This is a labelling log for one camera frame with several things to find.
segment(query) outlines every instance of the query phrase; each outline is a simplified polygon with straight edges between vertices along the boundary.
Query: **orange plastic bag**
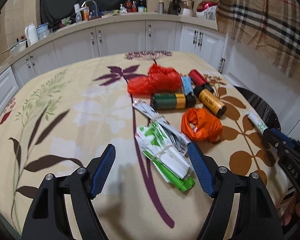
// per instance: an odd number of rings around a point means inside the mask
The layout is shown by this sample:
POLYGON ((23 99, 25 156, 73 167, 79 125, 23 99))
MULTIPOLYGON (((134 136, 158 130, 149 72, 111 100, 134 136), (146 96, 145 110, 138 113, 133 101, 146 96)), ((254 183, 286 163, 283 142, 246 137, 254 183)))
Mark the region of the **orange plastic bag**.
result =
POLYGON ((128 81, 128 93, 133 95, 151 95, 158 91, 176 91, 182 85, 180 74, 172 67, 153 64, 148 77, 140 76, 128 81))
POLYGON ((208 110, 190 108, 182 116, 181 132, 193 141, 208 139, 210 142, 214 142, 222 132, 222 124, 208 110))

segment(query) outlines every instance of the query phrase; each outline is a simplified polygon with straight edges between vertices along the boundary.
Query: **white cabinet door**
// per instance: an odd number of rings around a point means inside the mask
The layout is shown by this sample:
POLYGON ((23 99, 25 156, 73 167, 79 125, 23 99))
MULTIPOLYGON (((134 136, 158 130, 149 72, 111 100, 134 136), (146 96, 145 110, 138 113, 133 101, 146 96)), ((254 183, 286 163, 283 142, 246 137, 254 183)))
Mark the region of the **white cabinet door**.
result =
POLYGON ((22 88, 29 80, 36 77, 29 54, 26 54, 21 59, 17 60, 11 67, 19 88, 22 88))
POLYGON ((99 57, 95 27, 53 41, 59 66, 99 57))
POLYGON ((176 22, 146 21, 146 50, 174 51, 176 22))
POLYGON ((199 32, 197 55, 217 69, 221 59, 225 35, 214 30, 202 28, 199 32))
POLYGON ((288 134, 300 120, 300 85, 276 69, 269 60, 229 36, 222 57, 222 75, 233 85, 251 90, 275 111, 281 131, 288 134))
POLYGON ((197 54, 199 32, 199 26, 183 24, 180 38, 180 51, 197 54))
POLYGON ((100 57, 146 50, 145 21, 96 27, 100 57))
POLYGON ((30 52, 29 55, 37 76, 59 67, 52 41, 30 52))
POLYGON ((0 115, 18 89, 16 79, 9 67, 0 75, 0 115))

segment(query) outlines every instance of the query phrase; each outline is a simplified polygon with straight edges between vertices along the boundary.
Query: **floral tablecloth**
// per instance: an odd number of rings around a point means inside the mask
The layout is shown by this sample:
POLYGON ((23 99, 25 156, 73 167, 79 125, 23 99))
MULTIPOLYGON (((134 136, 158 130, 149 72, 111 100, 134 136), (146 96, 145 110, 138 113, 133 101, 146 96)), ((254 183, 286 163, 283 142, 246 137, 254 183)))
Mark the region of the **floral tablecloth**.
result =
MULTIPOLYGON (((128 53, 78 62, 36 77, 2 113, 0 213, 18 232, 47 173, 71 174, 111 143, 116 159, 102 193, 92 201, 108 238, 196 239, 211 206, 209 196, 197 180, 186 193, 167 184, 136 151, 136 126, 146 125, 147 119, 131 107, 135 98, 127 93, 127 82, 146 74, 153 62, 182 74, 197 69, 207 77, 227 111, 220 119, 220 140, 199 146, 234 173, 258 172, 274 203, 280 203, 288 180, 247 118, 255 111, 226 79, 190 53, 128 53)), ((162 113, 179 129, 183 112, 162 113)), ((225 239, 231 237, 238 203, 236 195, 225 239)), ((69 195, 66 208, 73 236, 81 239, 69 195)))

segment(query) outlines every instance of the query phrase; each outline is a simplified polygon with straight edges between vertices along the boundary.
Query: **plaid curtain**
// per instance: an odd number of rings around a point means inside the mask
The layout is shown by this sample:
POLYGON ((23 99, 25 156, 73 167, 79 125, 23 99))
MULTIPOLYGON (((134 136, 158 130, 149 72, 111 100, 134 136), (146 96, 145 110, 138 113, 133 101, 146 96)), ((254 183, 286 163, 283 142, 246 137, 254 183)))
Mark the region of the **plaid curtain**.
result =
POLYGON ((296 0, 219 0, 218 29, 261 52, 300 83, 300 6, 296 0))

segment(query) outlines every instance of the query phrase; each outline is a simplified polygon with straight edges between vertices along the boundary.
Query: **silver bolt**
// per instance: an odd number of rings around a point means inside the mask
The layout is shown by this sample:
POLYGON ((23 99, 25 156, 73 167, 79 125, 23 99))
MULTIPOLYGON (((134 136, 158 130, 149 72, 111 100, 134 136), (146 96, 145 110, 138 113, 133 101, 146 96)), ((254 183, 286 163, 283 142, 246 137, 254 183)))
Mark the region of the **silver bolt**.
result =
POLYGON ((77 173, 78 174, 84 174, 86 172, 86 169, 85 168, 79 168, 78 170, 77 170, 77 173))
POLYGON ((221 167, 219 167, 219 171, 221 173, 226 173, 228 171, 228 169, 226 167, 224 167, 224 166, 221 166, 221 167))
POLYGON ((259 178, 259 174, 256 173, 256 172, 253 172, 253 173, 251 174, 251 176, 252 176, 254 179, 258 179, 258 178, 259 178))
POLYGON ((51 173, 47 174, 46 180, 51 180, 53 178, 53 175, 51 173))

